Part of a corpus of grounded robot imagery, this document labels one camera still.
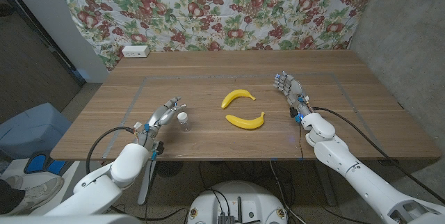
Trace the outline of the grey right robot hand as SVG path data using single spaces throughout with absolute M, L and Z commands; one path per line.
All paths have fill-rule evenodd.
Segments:
M 284 94 L 289 106 L 300 115 L 306 116 L 313 112 L 309 107 L 309 95 L 291 74 L 285 71 L 276 74 L 273 86 Z

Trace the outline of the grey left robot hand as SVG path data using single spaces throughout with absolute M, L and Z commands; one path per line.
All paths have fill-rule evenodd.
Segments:
M 180 99 L 180 96 L 173 97 L 164 105 L 158 107 L 155 112 L 153 112 L 151 117 L 146 122 L 146 132 L 148 133 L 149 137 L 154 138 L 163 125 L 168 125 L 176 113 L 183 111 L 187 107 L 186 104 L 177 103 Z

